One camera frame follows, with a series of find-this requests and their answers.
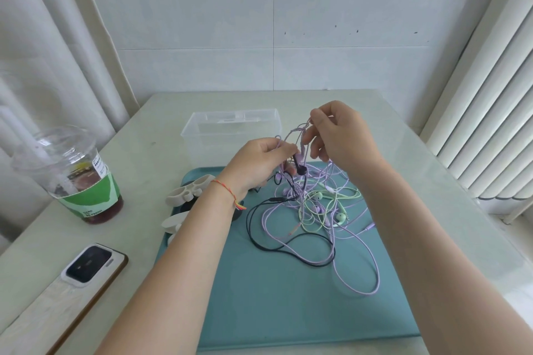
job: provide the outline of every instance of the white phone case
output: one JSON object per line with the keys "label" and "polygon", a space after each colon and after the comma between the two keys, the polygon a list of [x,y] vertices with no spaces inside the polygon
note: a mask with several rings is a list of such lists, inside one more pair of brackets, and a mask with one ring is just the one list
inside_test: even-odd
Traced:
{"label": "white phone case", "polygon": [[[67,269],[91,246],[111,252],[92,279],[82,284]],[[90,308],[122,271],[128,257],[101,244],[91,244],[0,335],[2,355],[49,355],[57,351]]]}

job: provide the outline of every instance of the brown phone edge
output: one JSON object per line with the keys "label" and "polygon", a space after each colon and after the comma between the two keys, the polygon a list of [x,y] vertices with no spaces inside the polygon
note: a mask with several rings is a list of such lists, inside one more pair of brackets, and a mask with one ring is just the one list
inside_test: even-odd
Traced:
{"label": "brown phone edge", "polygon": [[61,334],[59,339],[56,341],[56,343],[54,345],[52,345],[52,347],[50,348],[50,350],[48,350],[46,355],[53,355],[53,354],[55,354],[57,352],[57,350],[60,348],[60,346],[63,345],[63,343],[70,336],[70,334],[72,334],[72,331],[74,331],[74,329],[78,326],[80,321],[82,321],[83,318],[87,315],[87,313],[89,313],[89,311],[92,309],[94,304],[98,301],[98,299],[100,299],[102,297],[102,295],[107,290],[109,285],[112,284],[112,282],[115,280],[115,278],[118,276],[118,274],[121,273],[121,271],[124,269],[124,267],[126,266],[126,264],[128,264],[128,262],[130,260],[126,254],[121,253],[118,250],[114,250],[114,249],[112,249],[110,247],[104,246],[103,244],[100,244],[100,245],[103,246],[103,247],[106,247],[107,249],[110,249],[110,250],[116,251],[117,253],[122,254],[124,256],[124,261],[116,269],[116,271],[113,273],[113,275],[111,275],[111,277],[106,281],[106,283],[102,285],[100,290],[97,292],[97,294],[95,296],[93,296],[93,298],[90,300],[90,302],[87,304],[87,306],[85,306],[83,308],[83,310],[78,314],[78,317],[76,317],[74,319],[74,321],[70,324],[70,326],[68,326],[68,328],[64,331],[64,333]]}

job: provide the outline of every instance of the orange string bracelet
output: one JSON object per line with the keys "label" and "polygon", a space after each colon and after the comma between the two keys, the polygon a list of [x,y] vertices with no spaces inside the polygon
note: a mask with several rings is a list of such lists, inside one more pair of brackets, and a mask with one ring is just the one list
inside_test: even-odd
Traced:
{"label": "orange string bracelet", "polygon": [[215,180],[211,180],[211,182],[217,182],[219,183],[220,185],[222,185],[225,189],[228,190],[228,192],[233,196],[234,200],[235,200],[235,207],[240,210],[240,211],[243,211],[244,209],[246,209],[245,206],[241,205],[240,203],[237,202],[237,197],[235,196],[235,194],[233,193],[232,190],[230,190],[230,188],[224,184],[222,181],[218,181],[217,179]]}

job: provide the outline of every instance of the table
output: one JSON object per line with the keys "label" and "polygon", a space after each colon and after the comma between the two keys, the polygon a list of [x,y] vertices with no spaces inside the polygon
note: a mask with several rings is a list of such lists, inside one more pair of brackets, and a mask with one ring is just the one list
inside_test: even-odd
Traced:
{"label": "table", "polygon": [[[458,246],[533,325],[533,267],[496,230],[422,141],[373,90],[159,93],[103,148],[123,210],[88,225],[51,203],[0,256],[0,331],[90,243],[126,253],[130,263],[82,320],[59,354],[92,354],[154,264],[169,216],[166,194],[192,166],[180,132],[194,111],[277,108],[283,131],[310,109],[341,100],[360,111],[385,158],[409,182]],[[427,354],[421,338],[218,351],[212,354]]]}

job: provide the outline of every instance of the white curtain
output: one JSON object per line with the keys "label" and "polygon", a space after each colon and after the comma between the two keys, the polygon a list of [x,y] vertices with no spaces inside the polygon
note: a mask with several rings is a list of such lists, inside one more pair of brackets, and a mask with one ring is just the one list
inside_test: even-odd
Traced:
{"label": "white curtain", "polygon": [[[94,1],[0,0],[0,8],[0,104],[32,132],[72,124],[102,147],[139,106]],[[50,200],[11,170],[18,143],[0,120],[0,235],[11,239]]]}

